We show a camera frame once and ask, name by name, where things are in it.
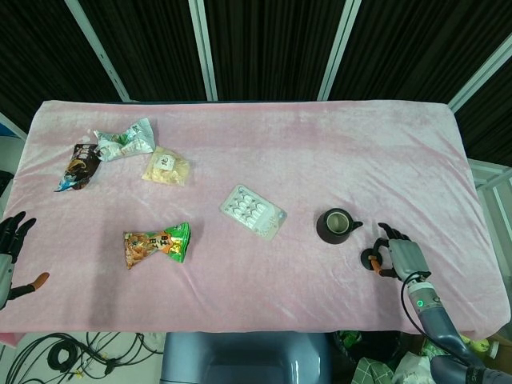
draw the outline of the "label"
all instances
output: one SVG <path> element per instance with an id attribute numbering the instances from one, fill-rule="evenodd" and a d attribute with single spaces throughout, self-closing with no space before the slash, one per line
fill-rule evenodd
<path id="1" fill-rule="evenodd" d="M 154 168 L 158 170 L 172 170 L 176 160 L 170 154 L 161 154 L 158 160 L 154 162 Z"/>

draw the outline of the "white plastic bag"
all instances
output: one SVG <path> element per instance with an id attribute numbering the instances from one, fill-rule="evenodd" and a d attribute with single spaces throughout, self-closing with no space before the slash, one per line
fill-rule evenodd
<path id="1" fill-rule="evenodd" d="M 122 134 L 108 134 L 95 130 L 98 138 L 98 156 L 104 162 L 135 154 L 154 151 L 154 136 L 148 118 L 141 118 Z"/>
<path id="2" fill-rule="evenodd" d="M 417 356 L 407 352 L 398 364 L 392 378 L 393 384 L 435 384 L 430 374 L 430 361 L 427 356 Z"/>

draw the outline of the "green snack bag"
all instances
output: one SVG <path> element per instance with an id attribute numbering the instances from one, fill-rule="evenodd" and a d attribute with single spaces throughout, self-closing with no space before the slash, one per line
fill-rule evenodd
<path id="1" fill-rule="evenodd" d="M 190 226 L 188 222 L 182 222 L 178 226 L 172 226 L 160 232 L 125 232 L 126 267 L 131 269 L 132 266 L 157 250 L 177 262 L 183 262 L 189 241 Z"/>

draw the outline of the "black curtain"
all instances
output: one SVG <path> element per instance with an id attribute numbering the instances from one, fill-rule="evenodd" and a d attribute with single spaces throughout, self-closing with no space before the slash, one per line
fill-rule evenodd
<path id="1" fill-rule="evenodd" d="M 206 100 L 187 0 L 80 0 L 130 97 Z"/>
<path id="2" fill-rule="evenodd" d="M 469 158 L 512 166 L 512 58 L 455 117 Z"/>
<path id="3" fill-rule="evenodd" d="M 330 99 L 449 102 L 510 33 L 510 0 L 363 0 Z"/>
<path id="4" fill-rule="evenodd" d="M 45 100 L 118 102 L 64 1 L 0 2 L 0 112 L 25 132 Z"/>
<path id="5" fill-rule="evenodd" d="M 343 4 L 205 0 L 219 100 L 316 100 Z"/>

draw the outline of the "gray chair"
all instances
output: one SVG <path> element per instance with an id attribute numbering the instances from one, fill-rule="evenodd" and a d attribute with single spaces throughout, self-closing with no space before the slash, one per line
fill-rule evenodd
<path id="1" fill-rule="evenodd" d="M 168 333 L 161 384 L 328 384 L 325 334 Z"/>

